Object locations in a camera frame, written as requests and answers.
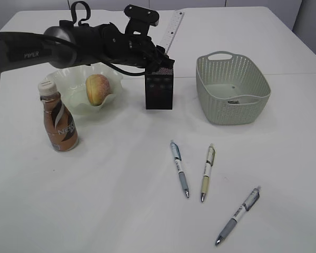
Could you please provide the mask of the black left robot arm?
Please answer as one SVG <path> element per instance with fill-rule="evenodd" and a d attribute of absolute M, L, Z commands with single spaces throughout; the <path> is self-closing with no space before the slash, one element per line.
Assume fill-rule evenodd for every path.
<path fill-rule="evenodd" d="M 113 23 L 90 26 L 91 9 L 85 1 L 71 5 L 71 20 L 61 20 L 44 34 L 0 32 L 1 73 L 49 63 L 57 69 L 101 62 L 128 75 L 150 74 L 172 69 L 174 60 L 164 47 L 152 42 L 148 31 L 157 26 L 157 11 L 128 5 L 129 22 L 122 33 Z"/>

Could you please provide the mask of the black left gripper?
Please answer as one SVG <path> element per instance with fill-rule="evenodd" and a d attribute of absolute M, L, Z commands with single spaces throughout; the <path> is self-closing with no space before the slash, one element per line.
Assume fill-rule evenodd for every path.
<path fill-rule="evenodd" d="M 104 55 L 109 62 L 144 69 L 146 73 L 160 68 L 173 68 L 175 60 L 169 58 L 165 49 L 154 45 L 151 37 L 140 34 L 123 34 L 112 24 L 102 28 Z"/>

